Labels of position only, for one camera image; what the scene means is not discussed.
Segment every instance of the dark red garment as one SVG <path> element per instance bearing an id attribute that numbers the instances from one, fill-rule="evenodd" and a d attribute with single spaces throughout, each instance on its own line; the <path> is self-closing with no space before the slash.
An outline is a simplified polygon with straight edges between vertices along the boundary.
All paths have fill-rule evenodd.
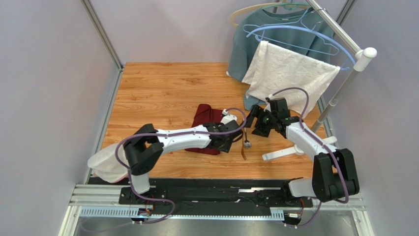
<path id="1" fill-rule="evenodd" d="M 212 109 L 208 104 L 199 104 L 196 110 L 195 118 L 192 123 L 192 127 L 198 126 L 205 122 L 220 123 L 223 119 L 222 110 Z M 210 148 L 187 148 L 186 151 L 199 152 L 209 155 L 219 155 L 221 152 L 217 149 Z"/>

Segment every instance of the white fabric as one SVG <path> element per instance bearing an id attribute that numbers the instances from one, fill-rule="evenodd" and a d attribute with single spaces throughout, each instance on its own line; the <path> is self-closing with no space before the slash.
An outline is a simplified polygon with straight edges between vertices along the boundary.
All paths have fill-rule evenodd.
<path id="1" fill-rule="evenodd" d="M 306 90 L 309 103 L 305 117 L 339 71 L 339 66 L 261 41 L 242 82 L 250 84 L 246 98 L 253 96 L 263 101 L 269 94 L 281 89 L 299 87 Z M 306 100 L 305 94 L 296 89 L 281 92 L 275 97 L 286 98 L 288 108 L 299 114 Z"/>
<path id="2" fill-rule="evenodd" d="M 88 166 L 93 169 L 93 173 L 109 183 L 115 183 L 125 178 L 128 174 L 127 169 L 121 165 L 115 157 L 115 149 L 118 144 L 112 144 L 100 150 L 88 160 Z M 125 151 L 121 147 L 118 151 L 120 159 L 128 165 Z"/>

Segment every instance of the white wall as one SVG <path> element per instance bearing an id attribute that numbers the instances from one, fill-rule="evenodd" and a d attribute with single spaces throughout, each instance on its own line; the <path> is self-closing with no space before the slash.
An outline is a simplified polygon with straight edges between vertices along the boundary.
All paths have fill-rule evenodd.
<path id="1" fill-rule="evenodd" d="M 79 0 L 2 1 L 0 235 L 56 236 L 117 70 Z"/>
<path id="2" fill-rule="evenodd" d="M 228 61 L 231 14 L 274 0 L 91 0 L 125 62 Z M 337 17 L 345 0 L 319 0 Z"/>
<path id="3" fill-rule="evenodd" d="M 417 1 L 359 0 L 343 26 L 378 51 L 331 115 L 339 145 L 355 155 L 377 236 L 419 235 L 418 10 Z"/>

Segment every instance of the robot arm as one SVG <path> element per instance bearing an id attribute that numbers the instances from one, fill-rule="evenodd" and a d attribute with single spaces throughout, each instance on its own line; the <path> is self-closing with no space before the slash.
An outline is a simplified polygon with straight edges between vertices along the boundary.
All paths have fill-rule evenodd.
<path id="1" fill-rule="evenodd" d="M 186 148 L 213 148 L 228 153 L 233 140 L 241 134 L 241 131 L 227 135 L 191 133 L 191 131 L 220 133 L 239 128 L 235 115 L 227 111 L 223 111 L 223 115 L 221 123 L 207 122 L 188 129 L 162 130 L 155 129 L 152 124 L 141 127 L 135 134 L 158 133 L 166 136 L 145 136 L 124 143 L 125 156 L 121 158 L 128 160 L 135 191 L 142 194 L 150 189 L 149 172 L 163 154 Z"/>
<path id="2" fill-rule="evenodd" d="M 247 118 L 245 127 L 250 127 L 257 118 L 255 130 L 252 134 L 268 137 L 274 129 L 284 138 L 295 143 L 299 149 L 314 162 L 313 178 L 292 179 L 282 186 L 285 199 L 298 197 L 316 197 L 321 202 L 336 200 L 345 196 L 342 183 L 337 173 L 333 172 L 333 162 L 328 147 L 336 157 L 345 180 L 349 195 L 359 192 L 357 171 L 354 156 L 348 149 L 337 149 L 330 144 L 319 144 L 322 140 L 307 125 L 299 123 L 299 117 L 292 117 L 284 98 L 269 100 L 267 108 L 255 105 Z"/>

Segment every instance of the wooden floor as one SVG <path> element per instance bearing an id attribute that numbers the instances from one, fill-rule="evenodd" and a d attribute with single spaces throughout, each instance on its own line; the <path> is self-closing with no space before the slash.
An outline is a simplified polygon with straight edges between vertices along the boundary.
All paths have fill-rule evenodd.
<path id="1" fill-rule="evenodd" d="M 127 63 L 106 130 L 103 148 L 132 135 L 142 125 L 158 129 L 182 129 L 192 125 L 200 103 L 214 109 L 243 109 L 248 85 L 226 76 L 225 63 Z M 241 120 L 239 113 L 233 112 Z M 311 126 L 319 115 L 317 107 L 304 119 Z M 272 131 L 269 138 L 250 134 L 245 153 L 241 142 L 230 153 L 206 155 L 179 150 L 160 157 L 151 177 L 204 178 L 294 178 L 310 177 L 312 162 L 307 156 L 288 156 L 265 162 L 262 154 L 292 146 Z M 318 131 L 325 137 L 324 129 Z"/>

